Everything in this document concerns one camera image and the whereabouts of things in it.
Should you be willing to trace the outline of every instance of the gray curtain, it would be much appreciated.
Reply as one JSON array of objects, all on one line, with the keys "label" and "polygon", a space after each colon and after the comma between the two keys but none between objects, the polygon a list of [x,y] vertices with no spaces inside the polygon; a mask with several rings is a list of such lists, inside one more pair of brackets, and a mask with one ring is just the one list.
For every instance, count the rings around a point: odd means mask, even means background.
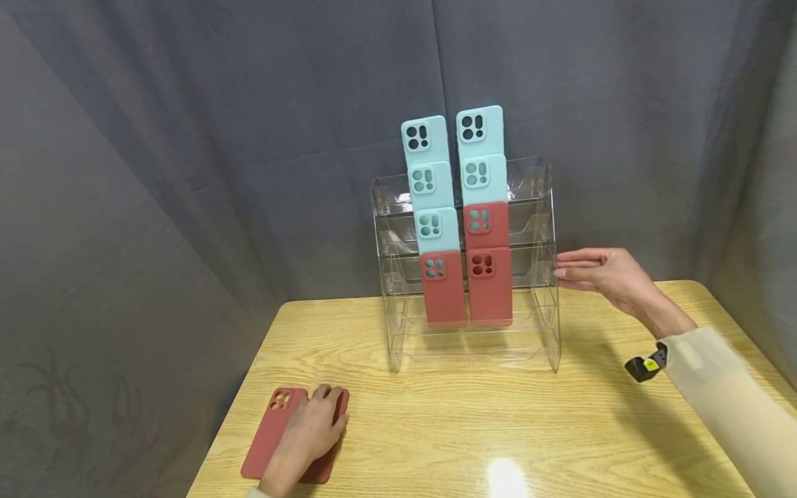
[{"label": "gray curtain", "polygon": [[709,287],[797,386],[797,33],[789,39],[756,160]]},{"label": "gray curtain", "polygon": [[[785,192],[794,8],[0,0],[0,496],[183,496],[279,305],[379,293],[368,185],[410,118],[501,104],[561,247],[732,273]],[[793,372],[793,326],[758,334]]]}]

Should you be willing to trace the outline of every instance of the wooden table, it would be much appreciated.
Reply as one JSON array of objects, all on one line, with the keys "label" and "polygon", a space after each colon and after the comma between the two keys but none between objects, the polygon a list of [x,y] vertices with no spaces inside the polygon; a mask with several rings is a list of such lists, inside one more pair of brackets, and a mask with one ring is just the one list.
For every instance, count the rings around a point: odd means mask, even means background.
[{"label": "wooden table", "polygon": [[[699,284],[662,289],[719,331],[792,414],[797,394]],[[390,371],[380,298],[281,308],[196,476],[190,498],[242,498],[239,470],[278,386],[351,390],[331,480],[295,496],[562,498],[751,496],[728,458],[662,375],[623,370],[650,335],[601,296],[560,291],[559,372],[459,367]]]}]

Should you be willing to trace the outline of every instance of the phone case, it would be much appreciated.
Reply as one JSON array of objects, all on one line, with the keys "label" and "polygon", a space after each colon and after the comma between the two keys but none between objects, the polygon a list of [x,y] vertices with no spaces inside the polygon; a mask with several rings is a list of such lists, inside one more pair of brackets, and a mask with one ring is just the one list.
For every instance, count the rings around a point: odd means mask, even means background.
[{"label": "phone case", "polygon": [[460,162],[462,203],[507,202],[506,157],[483,155]]},{"label": "phone case", "polygon": [[500,105],[457,114],[459,159],[504,154],[504,109]]},{"label": "phone case", "polygon": [[509,247],[509,205],[487,202],[465,206],[465,247],[481,249]]},{"label": "phone case", "polygon": [[451,163],[446,118],[443,116],[405,121],[401,125],[401,136],[408,167],[437,161]]},{"label": "phone case", "polygon": [[412,210],[453,207],[453,179],[447,161],[416,164],[407,168]]},{"label": "phone case", "polygon": [[419,253],[459,251],[459,222],[452,206],[415,211],[413,217]]},{"label": "phone case", "polygon": [[512,323],[512,256],[509,247],[469,249],[470,320],[477,327]]},{"label": "phone case", "polygon": [[418,259],[431,328],[461,328],[468,323],[465,312],[465,279],[459,251],[424,253]]},{"label": "phone case", "polygon": [[[278,387],[275,389],[241,467],[241,475],[243,477],[253,479],[263,477],[274,450],[280,444],[280,439],[282,439],[282,434],[288,425],[291,415],[299,406],[300,400],[306,396],[307,391],[301,388]],[[332,419],[333,424],[337,422],[340,415],[346,413],[348,399],[349,392],[344,389],[338,399],[335,416]],[[340,442],[333,446],[327,454],[313,461],[300,481],[316,484],[327,482],[332,474],[332,463],[335,460],[338,446],[340,446]]]}]

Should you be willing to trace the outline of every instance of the clear acrylic display stand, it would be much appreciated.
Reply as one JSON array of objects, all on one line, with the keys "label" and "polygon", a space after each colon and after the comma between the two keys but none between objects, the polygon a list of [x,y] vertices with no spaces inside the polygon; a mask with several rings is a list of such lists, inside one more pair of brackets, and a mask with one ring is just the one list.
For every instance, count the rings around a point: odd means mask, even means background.
[{"label": "clear acrylic display stand", "polygon": [[[457,171],[454,199],[462,200]],[[395,371],[445,365],[500,364],[531,370],[559,367],[559,292],[553,276],[556,225],[551,168],[543,158],[507,162],[509,244],[512,253],[512,324],[503,328],[438,330],[426,322],[418,269],[418,241],[407,176],[376,178],[371,188],[376,250],[382,279],[387,348]]]}]

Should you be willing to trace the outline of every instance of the sleeve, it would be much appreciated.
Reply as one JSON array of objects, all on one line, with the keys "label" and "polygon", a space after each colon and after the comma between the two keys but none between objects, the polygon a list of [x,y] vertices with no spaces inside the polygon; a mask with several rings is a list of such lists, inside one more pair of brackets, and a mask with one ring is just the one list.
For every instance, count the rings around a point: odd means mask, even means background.
[{"label": "sleeve", "polygon": [[246,498],[269,498],[269,495],[257,488],[252,488],[246,493]]},{"label": "sleeve", "polygon": [[710,328],[661,341],[665,372],[759,498],[797,497],[797,420]]}]

